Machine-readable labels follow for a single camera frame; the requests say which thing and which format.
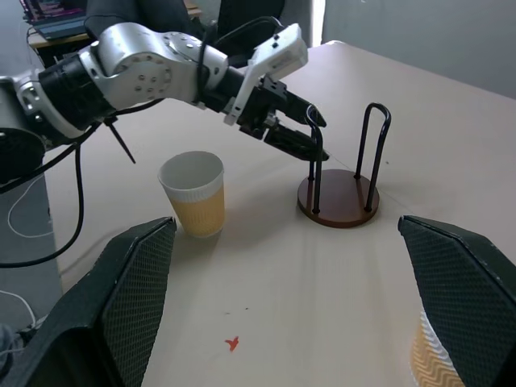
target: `red mark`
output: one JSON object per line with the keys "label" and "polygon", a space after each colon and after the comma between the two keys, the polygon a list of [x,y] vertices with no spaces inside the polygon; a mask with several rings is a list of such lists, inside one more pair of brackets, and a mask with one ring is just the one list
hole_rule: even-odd
{"label": "red mark", "polygon": [[229,344],[229,352],[233,352],[237,345],[239,345],[239,336],[236,336],[233,340],[226,340],[224,343]]}

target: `round wooden base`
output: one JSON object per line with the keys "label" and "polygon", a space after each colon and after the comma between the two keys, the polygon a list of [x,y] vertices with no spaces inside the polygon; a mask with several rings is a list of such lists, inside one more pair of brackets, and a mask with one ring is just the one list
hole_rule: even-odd
{"label": "round wooden base", "polygon": [[366,223],[378,211],[380,195],[374,191],[372,210],[365,208],[370,181],[355,179],[355,174],[343,169],[322,171],[321,200],[318,214],[314,214],[314,181],[303,180],[298,190],[298,206],[307,217],[323,226],[334,228],[356,227]]}

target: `yellow paper cup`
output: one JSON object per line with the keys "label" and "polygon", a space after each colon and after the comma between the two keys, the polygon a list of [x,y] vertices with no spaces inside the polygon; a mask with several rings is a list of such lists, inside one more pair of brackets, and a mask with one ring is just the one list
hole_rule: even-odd
{"label": "yellow paper cup", "polygon": [[410,368],[418,387],[464,387],[424,311],[412,344]]}
{"label": "yellow paper cup", "polygon": [[163,164],[158,178],[188,234],[208,238],[223,229],[224,166],[216,155],[182,153]]}

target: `laptop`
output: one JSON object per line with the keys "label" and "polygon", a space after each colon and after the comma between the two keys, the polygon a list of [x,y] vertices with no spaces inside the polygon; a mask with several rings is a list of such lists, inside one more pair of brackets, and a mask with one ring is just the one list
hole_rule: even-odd
{"label": "laptop", "polygon": [[84,8],[67,0],[20,0],[27,21],[46,40],[86,33]]}

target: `beige table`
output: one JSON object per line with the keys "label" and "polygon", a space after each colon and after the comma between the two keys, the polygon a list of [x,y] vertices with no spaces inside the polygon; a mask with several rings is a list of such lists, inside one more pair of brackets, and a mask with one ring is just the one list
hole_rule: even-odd
{"label": "beige table", "polygon": [[[392,111],[381,208],[369,224],[312,223],[296,209],[306,163],[182,102],[117,123],[137,165],[107,129],[84,146],[85,226],[59,260],[65,289],[108,239],[173,213],[156,179],[170,156],[204,149],[225,164],[227,225],[218,239],[178,233],[144,386],[411,386],[421,306],[398,218],[455,223],[516,257],[516,207],[507,202],[516,101],[339,43],[311,49],[310,63],[286,81],[328,121],[326,168],[354,166],[369,102]],[[374,114],[371,124],[380,123]],[[379,130],[371,128],[366,175]],[[48,173],[48,191],[60,246],[77,219],[72,158]],[[235,336],[230,353],[224,341]]]}

